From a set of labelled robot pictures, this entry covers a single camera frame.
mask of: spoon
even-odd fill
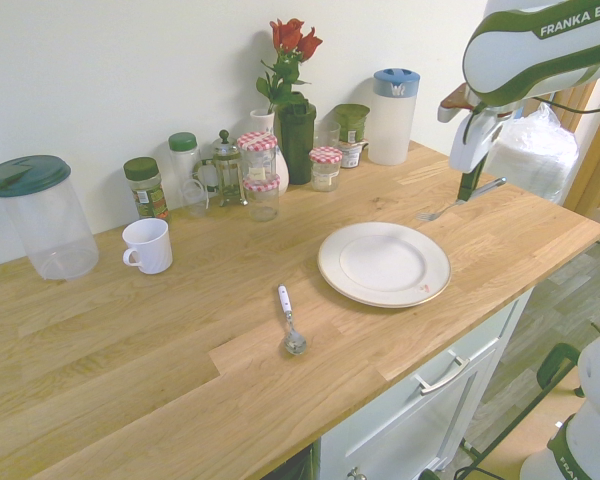
[[[280,295],[280,303],[282,304],[282,311],[287,317],[287,322],[291,330],[284,339],[284,346],[287,351],[293,355],[300,355],[307,349],[307,341],[305,338],[296,332],[293,328],[293,316],[291,314],[291,301],[289,300],[289,294],[287,293],[287,287],[280,284],[278,285],[278,295]]]

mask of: white ceramic plate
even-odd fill
[[[426,302],[451,278],[449,258],[437,243],[412,228],[383,222],[358,223],[329,235],[318,266],[338,292],[377,307]]]

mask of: plastic pitcher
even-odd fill
[[[98,247],[70,174],[69,165],[49,155],[0,164],[0,199],[29,260],[48,280],[78,278],[98,263]]]
[[[420,75],[403,68],[376,72],[366,125],[369,160],[398,165],[407,160],[411,125],[416,108]]]

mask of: fork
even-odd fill
[[[485,193],[490,192],[491,190],[495,190],[500,185],[504,185],[505,183],[507,183],[507,179],[504,177],[501,177],[496,180],[493,180],[492,182],[485,184],[484,186],[482,186],[480,188],[476,188],[476,190],[473,192],[473,194],[469,197],[469,200],[471,200],[473,198],[478,198],[479,196],[484,195]],[[432,222],[436,218],[438,218],[440,215],[442,215],[444,212],[449,210],[451,207],[455,207],[456,205],[462,205],[463,203],[467,203],[467,202],[468,202],[468,200],[456,200],[451,205],[446,206],[439,212],[436,212],[436,213],[420,212],[420,213],[416,214],[416,218],[423,222]]]
[[[416,215],[416,218],[418,220],[422,220],[423,222],[432,222],[436,218],[438,218],[440,215],[442,215],[444,212],[446,212],[447,210],[449,210],[451,207],[455,207],[456,205],[462,205],[463,203],[467,203],[467,201],[466,200],[456,200],[451,205],[446,206],[445,208],[443,208],[439,212],[436,212],[436,213],[420,212],[420,213],[418,213]]]

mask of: white bag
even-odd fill
[[[485,164],[485,171],[553,203],[578,160],[575,135],[560,125],[546,103],[526,118],[505,125]]]

